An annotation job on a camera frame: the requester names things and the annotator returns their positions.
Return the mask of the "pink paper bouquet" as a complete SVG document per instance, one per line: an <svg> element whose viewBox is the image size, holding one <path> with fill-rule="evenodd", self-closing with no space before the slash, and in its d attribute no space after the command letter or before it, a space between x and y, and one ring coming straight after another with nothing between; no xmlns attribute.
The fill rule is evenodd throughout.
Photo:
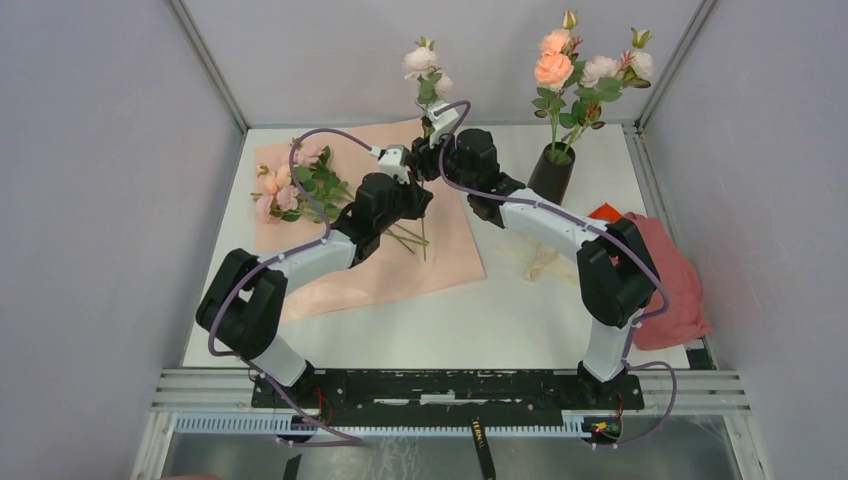
<svg viewBox="0 0 848 480"><path fill-rule="evenodd" d="M369 145L392 144L409 146L421 136L420 120L374 124L350 129L350 133ZM256 147L253 163L257 177L260 165L278 171L287 163L291 139L283 143ZM329 146L329 164L342 181L349 182L354 193L362 177L377 171L377 160L360 146L333 134L318 134L304 142L306 145ZM390 235L383 235L380 247L361 265L353 269L321 277L294 292L287 293L281 320L303 319L323 313L354 307L394 302L462 283L482 280L485 271L458 192L442 180L427 183L425 188L434 194L424 218L424 237L429 245L426 258L420 245L409 244L407 250ZM312 218L296 222L274 222L257 219L254 252L274 253L287 250L323 231L323 225Z"/></svg>

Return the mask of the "white rose stem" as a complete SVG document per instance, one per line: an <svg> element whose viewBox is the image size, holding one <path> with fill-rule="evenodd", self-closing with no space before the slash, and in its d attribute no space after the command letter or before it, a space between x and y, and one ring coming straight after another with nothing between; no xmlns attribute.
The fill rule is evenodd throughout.
<svg viewBox="0 0 848 480"><path fill-rule="evenodd" d="M427 112L435 104L444 101L453 87L453 81L440 66L434 41L421 36L415 41L416 47L404 56L402 69L404 78L417 85L415 105L421 110L423 133L429 136L434 132Z"/></svg>

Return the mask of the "cream printed ribbon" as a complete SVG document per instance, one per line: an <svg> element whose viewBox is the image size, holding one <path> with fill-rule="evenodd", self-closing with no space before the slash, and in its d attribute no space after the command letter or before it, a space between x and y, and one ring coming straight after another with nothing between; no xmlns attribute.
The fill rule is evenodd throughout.
<svg viewBox="0 0 848 480"><path fill-rule="evenodd" d="M537 282L543 277L553 278L572 287L578 286L576 264L558 251L537 241L524 241L521 246L496 245L494 251L505 259L522 266L522 278Z"/></svg>

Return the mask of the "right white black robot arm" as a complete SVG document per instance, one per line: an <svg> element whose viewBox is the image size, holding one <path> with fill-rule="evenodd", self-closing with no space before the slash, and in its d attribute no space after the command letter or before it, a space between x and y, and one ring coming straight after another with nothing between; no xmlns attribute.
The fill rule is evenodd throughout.
<svg viewBox="0 0 848 480"><path fill-rule="evenodd" d="M578 269L581 299L593 319L579 364L580 400L602 408L618 393L633 329L655 293L657 268L638 228L627 219L604 223L574 215L500 168L492 135L468 129L436 140L418 138L408 165L420 180L442 179L466 194L473 212L505 230L530 235Z"/></svg>

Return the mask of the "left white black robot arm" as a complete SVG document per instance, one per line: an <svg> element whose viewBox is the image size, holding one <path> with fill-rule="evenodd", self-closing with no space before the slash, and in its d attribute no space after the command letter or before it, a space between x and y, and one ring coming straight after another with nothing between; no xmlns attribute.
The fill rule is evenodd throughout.
<svg viewBox="0 0 848 480"><path fill-rule="evenodd" d="M264 257L230 251L195 314L211 354L240 358L275 380L275 392L288 406L306 405L314 394L308 375L314 367L278 333L285 297L364 262L390 227L423 218L432 199L416 183L371 173L321 237Z"/></svg>

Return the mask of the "black cylindrical vase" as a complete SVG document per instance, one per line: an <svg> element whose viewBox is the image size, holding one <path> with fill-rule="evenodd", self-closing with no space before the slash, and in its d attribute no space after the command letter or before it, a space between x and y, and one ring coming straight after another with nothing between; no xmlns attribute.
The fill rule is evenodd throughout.
<svg viewBox="0 0 848 480"><path fill-rule="evenodd" d="M548 144L540 154L527 186L542 198L561 205L575 164L575 152L563 142Z"/></svg>

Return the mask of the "peach pink rose stems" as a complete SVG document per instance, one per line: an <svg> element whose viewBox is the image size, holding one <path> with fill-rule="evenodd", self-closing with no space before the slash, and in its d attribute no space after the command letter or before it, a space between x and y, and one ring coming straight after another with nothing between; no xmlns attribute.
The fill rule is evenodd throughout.
<svg viewBox="0 0 848 480"><path fill-rule="evenodd" d="M259 189L250 194L257 218L267 224L337 220L354 195L331 166L332 159L330 146L301 143L288 147L277 167L257 164Z"/></svg>

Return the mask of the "peach white artificial roses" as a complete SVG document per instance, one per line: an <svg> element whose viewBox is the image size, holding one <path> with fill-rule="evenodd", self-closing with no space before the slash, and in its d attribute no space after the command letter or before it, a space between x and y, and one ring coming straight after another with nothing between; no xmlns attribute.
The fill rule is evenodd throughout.
<svg viewBox="0 0 848 480"><path fill-rule="evenodd" d="M534 66L536 97L534 115L550 124L551 143L543 158L553 164L573 162L568 151L588 130L605 125L603 106L619 100L626 89L647 89L655 72L653 57L646 51L653 39L648 29L631 30L628 49L618 57L580 57L582 37L575 33L579 17L563 14L562 26L539 42Z"/></svg>

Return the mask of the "orange paper piece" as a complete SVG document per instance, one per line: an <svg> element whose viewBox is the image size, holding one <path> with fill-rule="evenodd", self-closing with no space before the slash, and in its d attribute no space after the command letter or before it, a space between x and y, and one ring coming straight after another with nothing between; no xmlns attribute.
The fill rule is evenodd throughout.
<svg viewBox="0 0 848 480"><path fill-rule="evenodd" d="M607 223L615 223L622 218L622 214L609 203L604 203L592 211L589 217Z"/></svg>

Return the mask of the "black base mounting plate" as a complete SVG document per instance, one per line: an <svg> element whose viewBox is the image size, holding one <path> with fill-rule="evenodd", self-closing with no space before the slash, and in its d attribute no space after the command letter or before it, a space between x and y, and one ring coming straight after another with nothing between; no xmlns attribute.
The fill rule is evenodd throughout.
<svg viewBox="0 0 848 480"><path fill-rule="evenodd" d="M331 426L560 426L564 412L619 413L644 407L637 376L600 383L582 370L316 370L286 388Z"/></svg>

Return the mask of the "pink crumpled cloth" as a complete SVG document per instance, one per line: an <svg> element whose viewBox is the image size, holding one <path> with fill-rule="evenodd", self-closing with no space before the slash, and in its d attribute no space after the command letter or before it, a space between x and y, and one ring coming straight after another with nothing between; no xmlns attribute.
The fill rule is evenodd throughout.
<svg viewBox="0 0 848 480"><path fill-rule="evenodd" d="M635 346L643 351L661 350L711 334L713 328L704 314L703 289L694 265L683 256L659 219L634 212L624 217L639 229L671 300L664 313L640 323L635 330Z"/></svg>

